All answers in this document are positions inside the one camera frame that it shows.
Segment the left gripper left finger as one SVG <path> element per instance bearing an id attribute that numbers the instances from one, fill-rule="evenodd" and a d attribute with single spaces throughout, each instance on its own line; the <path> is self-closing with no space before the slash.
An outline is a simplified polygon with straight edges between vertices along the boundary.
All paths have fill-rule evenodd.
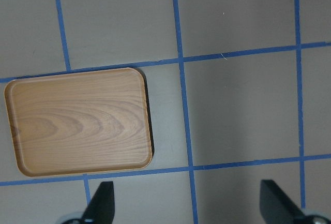
<path id="1" fill-rule="evenodd" d="M 114 220 L 114 184 L 101 182 L 81 217 L 82 223 L 111 224 Z"/>

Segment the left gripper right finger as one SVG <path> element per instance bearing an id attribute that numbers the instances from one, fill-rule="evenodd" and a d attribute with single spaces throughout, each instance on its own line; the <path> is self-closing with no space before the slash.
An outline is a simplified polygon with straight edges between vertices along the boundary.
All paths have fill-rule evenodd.
<path id="1" fill-rule="evenodd" d="M 265 223 L 313 223 L 273 180 L 260 182 L 260 213 Z"/>

